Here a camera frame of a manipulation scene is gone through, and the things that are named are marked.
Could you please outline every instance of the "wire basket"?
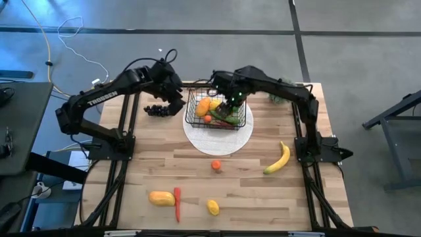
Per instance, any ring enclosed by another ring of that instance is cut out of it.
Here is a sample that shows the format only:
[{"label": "wire basket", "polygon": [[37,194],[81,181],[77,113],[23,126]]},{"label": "wire basket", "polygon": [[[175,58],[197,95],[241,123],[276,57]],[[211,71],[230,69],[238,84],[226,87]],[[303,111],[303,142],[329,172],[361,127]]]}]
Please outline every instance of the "wire basket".
[{"label": "wire basket", "polygon": [[218,120],[215,117],[212,117],[211,123],[205,123],[203,117],[198,117],[196,115],[196,106],[198,106],[200,100],[203,98],[209,97],[211,100],[225,101],[223,95],[217,95],[215,90],[208,88],[191,88],[189,89],[189,98],[187,101],[187,111],[186,111],[186,122],[191,124],[194,128],[214,128],[214,129],[225,129],[225,130],[239,130],[245,126],[245,110],[246,110],[246,101],[238,108],[237,112],[233,112],[231,116],[239,119],[239,124],[231,125],[227,124],[222,120]]}]

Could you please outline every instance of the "butcher block tabletop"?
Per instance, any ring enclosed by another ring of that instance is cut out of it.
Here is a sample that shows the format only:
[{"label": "butcher block tabletop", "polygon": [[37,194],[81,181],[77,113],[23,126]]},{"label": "butcher block tabletop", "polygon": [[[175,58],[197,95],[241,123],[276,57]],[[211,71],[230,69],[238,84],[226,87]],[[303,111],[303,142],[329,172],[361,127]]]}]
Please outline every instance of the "butcher block tabletop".
[{"label": "butcher block tabletop", "polygon": [[[320,103],[318,129],[322,136],[330,136],[332,129],[322,85],[313,85],[312,93]],[[133,98],[130,97],[125,130]],[[187,101],[187,90],[184,90],[184,98]],[[107,101],[100,125],[118,127],[122,104],[122,96]],[[247,104],[254,117],[250,140],[239,151],[218,157],[201,153],[187,139],[182,126],[186,106],[174,117],[149,117],[143,108],[153,104],[164,105],[160,99],[141,93],[134,128],[136,147],[126,175],[118,228],[310,230],[303,173],[293,146],[296,134],[290,103],[275,105],[267,93],[250,95]],[[263,174],[264,168],[281,157],[280,141],[291,150],[289,162],[275,173]],[[211,169],[214,159],[222,162],[219,174]],[[110,163],[98,162],[87,178],[82,200],[84,219],[104,195]],[[327,200],[352,226],[341,172],[331,163],[320,163],[320,172]],[[173,192],[175,187],[181,188],[179,223],[175,207],[157,207],[148,200],[149,192]],[[206,207],[209,199],[219,204],[218,216],[209,214]],[[111,219],[113,206],[114,198],[110,202],[107,222]],[[317,201],[315,206],[319,223],[322,223]]]}]

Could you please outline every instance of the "yellow banana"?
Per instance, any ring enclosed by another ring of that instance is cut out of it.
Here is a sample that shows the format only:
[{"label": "yellow banana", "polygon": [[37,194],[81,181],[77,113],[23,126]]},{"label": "yellow banana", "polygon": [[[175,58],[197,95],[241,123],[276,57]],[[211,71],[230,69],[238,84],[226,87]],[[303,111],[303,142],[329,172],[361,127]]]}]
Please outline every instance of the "yellow banana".
[{"label": "yellow banana", "polygon": [[282,156],[281,159],[276,161],[275,163],[271,164],[267,167],[263,174],[272,174],[273,172],[277,171],[278,169],[285,166],[285,164],[289,161],[289,147],[287,147],[283,142],[280,142],[282,146]]}]

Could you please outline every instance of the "bunch of black grapes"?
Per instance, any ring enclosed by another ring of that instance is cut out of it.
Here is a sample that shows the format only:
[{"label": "bunch of black grapes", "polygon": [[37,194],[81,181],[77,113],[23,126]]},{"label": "bunch of black grapes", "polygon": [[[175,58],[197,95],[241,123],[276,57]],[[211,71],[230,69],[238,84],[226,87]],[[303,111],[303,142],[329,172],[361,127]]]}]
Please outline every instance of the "bunch of black grapes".
[{"label": "bunch of black grapes", "polygon": [[168,107],[162,106],[162,105],[152,105],[152,107],[146,106],[145,108],[143,108],[143,110],[149,116],[167,117],[167,116],[170,115],[170,113],[168,111]]}]

